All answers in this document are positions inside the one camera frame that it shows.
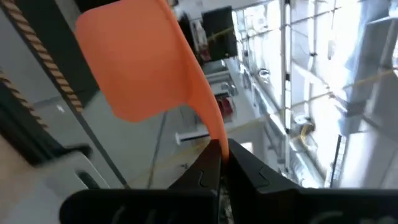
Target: bright window light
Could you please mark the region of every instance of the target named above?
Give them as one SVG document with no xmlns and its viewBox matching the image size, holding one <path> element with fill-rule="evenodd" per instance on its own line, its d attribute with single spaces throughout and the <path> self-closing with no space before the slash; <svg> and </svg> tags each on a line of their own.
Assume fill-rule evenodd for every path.
<svg viewBox="0 0 398 224">
<path fill-rule="evenodd" d="M 245 142 L 245 143 L 242 143 L 241 146 L 243 148 L 247 149 L 250 153 L 253 153 L 253 143 Z"/>
</svg>

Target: gray surface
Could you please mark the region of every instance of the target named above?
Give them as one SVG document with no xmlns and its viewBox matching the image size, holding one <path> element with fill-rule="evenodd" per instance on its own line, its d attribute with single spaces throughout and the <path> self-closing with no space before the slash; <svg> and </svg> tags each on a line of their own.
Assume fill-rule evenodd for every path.
<svg viewBox="0 0 398 224">
<path fill-rule="evenodd" d="M 104 95 L 99 92 L 86 107 L 84 117 L 127 181 L 148 170 L 162 121 L 161 114 L 138 123 L 123 121 L 113 115 Z M 174 137 L 176 132 L 186 131 L 186 128 L 188 124 L 184 123 L 179 108 L 170 110 L 160 139 L 158 161 L 187 146 L 177 147 Z"/>
<path fill-rule="evenodd" d="M 89 173 L 101 188 L 109 188 L 83 154 L 70 154 L 2 183 L 1 223 L 58 223 L 62 202 L 71 194 L 87 189 L 76 175 L 77 170 Z"/>
<path fill-rule="evenodd" d="M 60 96 L 12 24 L 0 10 L 0 67 L 30 103 Z"/>
<path fill-rule="evenodd" d="M 70 29 L 75 31 L 77 18 L 81 12 L 74 0 L 55 0 Z"/>
<path fill-rule="evenodd" d="M 35 109 L 49 125 L 50 135 L 63 146 L 89 144 L 93 148 L 94 166 L 111 186 L 120 187 L 119 180 L 2 11 L 0 11 L 0 33 L 2 34 L 0 66 L 26 100 L 38 105 Z"/>
<path fill-rule="evenodd" d="M 211 73 L 222 72 L 222 71 L 227 70 L 227 68 L 221 64 L 220 60 L 215 61 L 215 62 L 207 62 L 201 67 L 201 69 L 203 70 L 203 73 L 205 73 L 205 74 L 211 74 Z"/>
</svg>

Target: vertical pole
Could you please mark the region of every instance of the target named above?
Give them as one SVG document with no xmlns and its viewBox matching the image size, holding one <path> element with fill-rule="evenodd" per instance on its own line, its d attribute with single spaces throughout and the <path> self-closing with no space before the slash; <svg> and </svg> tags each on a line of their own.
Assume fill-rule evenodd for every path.
<svg viewBox="0 0 398 224">
<path fill-rule="evenodd" d="M 317 21 L 315 15 L 318 11 L 317 0 L 308 1 L 308 49 L 310 51 L 310 60 L 308 61 L 307 70 L 312 73 L 315 72 L 315 63 L 317 55 Z M 312 95 L 312 84 L 308 80 L 304 80 L 304 100 L 308 101 Z M 310 103 L 304 104 L 305 115 L 311 118 L 311 108 Z"/>
<path fill-rule="evenodd" d="M 292 11 L 290 8 L 290 0 L 281 0 L 280 2 L 281 11 L 281 65 L 282 65 L 282 94 L 281 94 L 281 107 L 283 108 L 281 118 L 284 122 L 286 137 L 284 141 L 284 155 L 285 155 L 285 168 L 289 171 L 289 175 L 292 173 L 290 168 L 290 146 L 289 146 L 289 133 L 292 125 L 292 82 L 291 82 L 291 70 L 292 70 L 292 31 L 291 31 L 291 17 Z"/>
<path fill-rule="evenodd" d="M 244 13 L 244 9 L 242 9 L 242 14 L 243 14 L 243 26 L 244 26 L 244 31 L 245 31 L 245 36 L 242 37 L 242 46 L 244 51 L 246 51 L 246 56 L 243 55 L 243 58 L 246 58 L 243 63 L 243 65 L 250 71 L 250 56 L 249 56 L 249 32 L 248 32 L 248 27 L 246 25 L 246 15 Z"/>
<path fill-rule="evenodd" d="M 341 138 L 342 138 L 342 136 L 339 134 L 338 138 L 337 138 L 335 158 L 333 160 L 332 167 L 331 167 L 331 176 L 330 176 L 330 182 L 329 182 L 329 187 L 330 188 L 333 187 L 333 179 L 335 178 L 337 159 L 338 159 L 338 154 L 339 154 L 339 151 L 340 151 Z"/>
</svg>

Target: orange plastic part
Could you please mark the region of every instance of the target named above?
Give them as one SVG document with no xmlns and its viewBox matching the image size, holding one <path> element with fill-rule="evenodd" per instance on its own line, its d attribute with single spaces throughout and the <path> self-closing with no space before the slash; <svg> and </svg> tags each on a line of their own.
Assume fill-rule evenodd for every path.
<svg viewBox="0 0 398 224">
<path fill-rule="evenodd" d="M 113 113 L 127 121 L 190 105 L 221 143 L 228 141 L 211 88 L 164 0 L 123 0 L 85 12 L 76 38 Z"/>
</svg>

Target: metal bar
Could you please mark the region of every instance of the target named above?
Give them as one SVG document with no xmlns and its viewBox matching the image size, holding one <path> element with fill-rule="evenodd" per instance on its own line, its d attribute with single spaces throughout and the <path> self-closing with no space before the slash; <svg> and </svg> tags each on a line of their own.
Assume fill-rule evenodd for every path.
<svg viewBox="0 0 398 224">
<path fill-rule="evenodd" d="M 337 0 L 334 0 L 333 1 L 333 8 L 335 9 L 336 8 L 336 3 L 337 3 Z M 332 16 L 331 16 L 331 30 L 333 30 L 334 29 L 334 27 L 335 27 L 335 11 L 333 11 L 332 12 Z"/>
<path fill-rule="evenodd" d="M 341 141 L 340 141 L 340 148 L 337 156 L 337 164 L 336 164 L 336 169 L 335 173 L 333 176 L 333 179 L 337 182 L 334 183 L 336 187 L 340 184 L 340 177 L 341 177 L 341 172 L 343 168 L 343 163 L 344 163 L 344 158 L 346 155 L 346 149 L 347 149 L 347 140 L 348 137 L 346 136 L 341 136 Z"/>
<path fill-rule="evenodd" d="M 204 130 L 204 131 L 195 131 L 195 132 L 190 132 L 190 133 L 175 133 L 175 142 L 180 145 L 181 142 L 185 141 L 191 141 L 195 139 L 200 139 L 200 138 L 205 138 L 208 137 L 209 132 Z"/>
<path fill-rule="evenodd" d="M 332 167 L 332 169 L 331 169 L 331 177 L 330 177 L 330 184 L 329 184 L 329 187 L 330 187 L 330 188 L 333 187 L 333 181 L 334 181 L 334 179 L 335 179 L 335 171 L 336 171 L 338 153 L 339 153 L 339 151 L 340 151 L 341 138 L 342 138 L 342 135 L 339 134 L 339 135 L 338 135 L 338 138 L 337 138 L 335 158 L 334 158 L 334 160 L 333 160 L 333 167 Z"/>
<path fill-rule="evenodd" d="M 290 0 L 285 2 L 285 59 L 286 59 L 286 77 L 285 77 L 285 123 L 286 128 L 291 129 L 291 107 L 292 107 L 292 8 Z"/>
<path fill-rule="evenodd" d="M 339 10 L 341 8 L 342 8 L 341 6 L 340 7 L 335 7 L 334 9 L 330 9 L 329 11 L 321 12 L 321 13 L 319 13 L 317 15 L 312 16 L 312 17 L 306 17 L 306 18 L 303 18 L 303 19 L 296 20 L 296 21 L 292 22 L 291 25 L 294 26 L 294 25 L 297 25 L 299 23 L 305 22 L 305 21 L 307 21 L 309 19 L 316 19 L 316 18 L 318 18 L 320 16 L 324 16 L 324 15 L 329 14 L 331 12 L 335 12 L 336 10 Z M 284 25 L 281 25 L 280 27 L 276 27 L 274 29 L 269 29 L 269 30 L 266 30 L 264 32 L 258 32 L 257 34 L 254 34 L 253 36 L 250 36 L 248 38 L 242 39 L 241 41 L 248 40 L 248 39 L 253 38 L 255 36 L 258 36 L 258 35 L 268 34 L 268 33 L 272 32 L 272 31 L 283 29 L 283 28 L 284 28 Z"/>
<path fill-rule="evenodd" d="M 292 62 L 292 67 L 298 71 L 298 74 L 303 76 L 304 79 L 308 80 L 308 82 L 316 85 L 323 85 L 325 87 L 328 86 L 327 82 L 324 81 L 322 78 L 316 76 L 314 73 L 308 71 L 307 69 L 303 68 L 295 61 Z"/>
<path fill-rule="evenodd" d="M 310 60 L 308 61 L 307 70 L 313 71 L 315 67 L 315 56 L 316 56 L 316 34 L 317 34 L 317 22 L 315 20 L 315 15 L 317 13 L 317 0 L 309 0 L 308 1 L 308 16 L 311 19 L 308 20 L 308 49 L 310 51 Z M 312 83 L 309 82 L 307 79 L 304 80 L 304 100 L 309 100 L 312 95 Z M 311 117 L 311 104 L 306 103 L 304 104 L 304 111 L 307 117 Z"/>
<path fill-rule="evenodd" d="M 281 81 L 281 96 L 280 96 L 280 106 L 281 108 L 285 107 L 285 89 L 286 89 L 286 59 L 285 59 L 285 53 L 286 53 L 286 10 L 285 10 L 285 0 L 280 0 L 279 1 L 279 7 L 280 7 L 280 65 L 281 65 L 281 72 L 280 75 L 282 76 L 282 81 Z M 282 110 L 280 113 L 280 119 L 282 120 L 282 124 L 284 125 L 285 130 L 286 129 L 286 110 Z M 289 140 L 288 140 L 288 134 L 285 136 L 285 141 L 283 141 L 282 149 L 281 150 L 281 155 L 282 159 L 285 160 L 285 167 L 289 169 L 290 167 L 290 161 L 287 160 L 287 154 L 289 152 Z"/>
<path fill-rule="evenodd" d="M 159 155 L 160 140 L 162 139 L 163 129 L 164 129 L 164 126 L 166 124 L 167 113 L 168 113 L 168 111 L 166 111 L 163 114 L 163 118 L 162 118 L 162 122 L 160 124 L 159 132 L 157 133 L 155 152 L 154 152 L 154 156 L 152 158 L 152 163 L 150 165 L 150 173 L 149 173 L 149 178 L 148 178 L 147 189 L 150 189 L 150 187 L 152 186 L 152 183 L 154 181 L 155 165 L 156 165 L 156 161 L 157 161 L 157 156 Z"/>
</svg>

